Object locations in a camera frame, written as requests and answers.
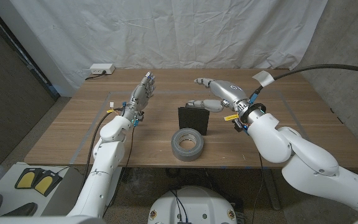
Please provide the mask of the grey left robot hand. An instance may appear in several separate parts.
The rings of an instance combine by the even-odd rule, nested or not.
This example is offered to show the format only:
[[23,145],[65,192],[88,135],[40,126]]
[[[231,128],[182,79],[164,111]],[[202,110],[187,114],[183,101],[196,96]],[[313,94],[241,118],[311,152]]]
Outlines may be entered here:
[[130,99],[125,106],[123,117],[129,121],[135,119],[135,117],[143,111],[147,106],[149,99],[153,96],[155,90],[155,76],[152,72],[147,72],[145,77],[136,86],[134,91],[130,95]]

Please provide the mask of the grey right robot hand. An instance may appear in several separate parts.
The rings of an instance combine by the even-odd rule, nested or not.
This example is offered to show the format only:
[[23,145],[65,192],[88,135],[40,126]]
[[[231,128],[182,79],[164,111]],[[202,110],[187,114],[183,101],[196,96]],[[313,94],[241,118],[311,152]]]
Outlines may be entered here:
[[186,107],[204,109],[213,113],[229,108],[240,114],[245,112],[250,105],[245,92],[234,83],[211,78],[197,78],[194,82],[209,88],[214,96],[219,97],[219,100],[191,100],[186,103]]

